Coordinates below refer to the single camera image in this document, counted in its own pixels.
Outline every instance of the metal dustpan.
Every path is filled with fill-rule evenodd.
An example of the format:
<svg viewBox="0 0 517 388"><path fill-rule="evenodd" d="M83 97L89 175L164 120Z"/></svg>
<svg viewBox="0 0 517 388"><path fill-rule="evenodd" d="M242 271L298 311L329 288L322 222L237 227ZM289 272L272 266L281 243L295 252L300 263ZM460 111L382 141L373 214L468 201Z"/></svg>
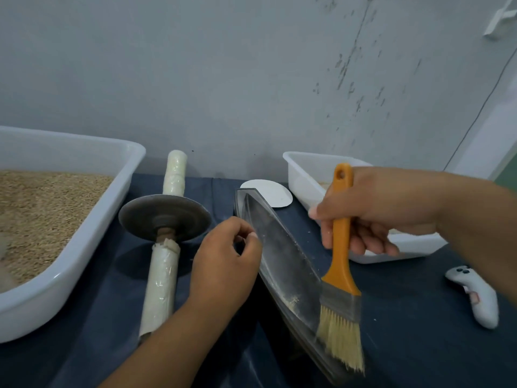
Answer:
<svg viewBox="0 0 517 388"><path fill-rule="evenodd" d="M256 189L238 189L234 208L262 241L259 274L290 332L332 384L345 383L353 374L316 339L321 280L311 262Z"/></svg>

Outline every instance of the blue tablecloth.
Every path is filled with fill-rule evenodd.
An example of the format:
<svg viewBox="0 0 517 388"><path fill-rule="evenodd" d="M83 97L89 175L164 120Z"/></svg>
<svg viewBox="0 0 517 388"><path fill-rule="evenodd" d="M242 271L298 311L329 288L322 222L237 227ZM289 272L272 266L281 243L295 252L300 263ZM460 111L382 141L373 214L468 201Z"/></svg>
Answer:
<svg viewBox="0 0 517 388"><path fill-rule="evenodd" d="M185 196L202 203L214 226L233 214L242 182L188 178ZM162 178L134 175L127 201L160 193ZM296 200L278 215L323 274L330 254L319 227ZM201 239L181 246L176 306L189 292L190 267ZM126 233L115 219L55 318L0 345L0 387L93 388L136 348L151 243ZM352 265L363 291L365 378L350 387L515 386L517 311L499 297L494 331L477 325L467 296L443 274L462 261L447 247L427 258ZM205 360L194 386L327 386L296 346L260 279Z"/></svg>

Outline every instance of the white plastic tray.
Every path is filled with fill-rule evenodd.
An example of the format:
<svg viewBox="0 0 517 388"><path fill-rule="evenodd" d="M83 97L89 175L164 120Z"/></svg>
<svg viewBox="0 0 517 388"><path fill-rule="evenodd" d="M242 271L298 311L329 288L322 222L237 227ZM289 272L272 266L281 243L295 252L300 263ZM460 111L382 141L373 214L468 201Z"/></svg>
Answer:
<svg viewBox="0 0 517 388"><path fill-rule="evenodd" d="M0 126L0 169L115 177L54 263L29 282L0 294L0 343L28 334L61 309L144 156L142 145L128 141Z"/></svg>
<svg viewBox="0 0 517 388"><path fill-rule="evenodd" d="M371 166L362 160L338 155L288 151L283 158L288 163L289 189L307 210L323 200L326 189L322 185L332 182L336 165L347 162L352 166ZM366 251L364 256L350 254L350 259L361 264L409 259L434 253L447 243L437 233L419 236L399 233L390 234L388 238L399 247L398 257Z"/></svg>

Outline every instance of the white round lid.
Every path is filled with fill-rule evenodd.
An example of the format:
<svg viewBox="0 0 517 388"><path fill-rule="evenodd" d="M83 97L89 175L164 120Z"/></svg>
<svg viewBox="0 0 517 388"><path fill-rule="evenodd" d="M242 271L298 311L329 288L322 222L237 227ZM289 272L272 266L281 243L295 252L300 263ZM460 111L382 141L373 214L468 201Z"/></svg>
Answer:
<svg viewBox="0 0 517 388"><path fill-rule="evenodd" d="M255 188L272 208L287 207L293 202L293 195L286 187L268 179L251 179L240 187Z"/></svg>

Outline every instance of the metal disc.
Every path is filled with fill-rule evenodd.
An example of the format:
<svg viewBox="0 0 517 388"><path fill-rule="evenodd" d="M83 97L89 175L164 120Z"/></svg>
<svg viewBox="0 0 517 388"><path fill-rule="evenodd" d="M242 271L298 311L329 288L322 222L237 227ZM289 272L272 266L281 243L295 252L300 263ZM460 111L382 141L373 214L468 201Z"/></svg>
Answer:
<svg viewBox="0 0 517 388"><path fill-rule="evenodd" d="M187 241L203 234L212 221L210 213L198 202L182 196L149 195L126 203L118 220L128 232L155 241L159 228L176 231L176 241Z"/></svg>

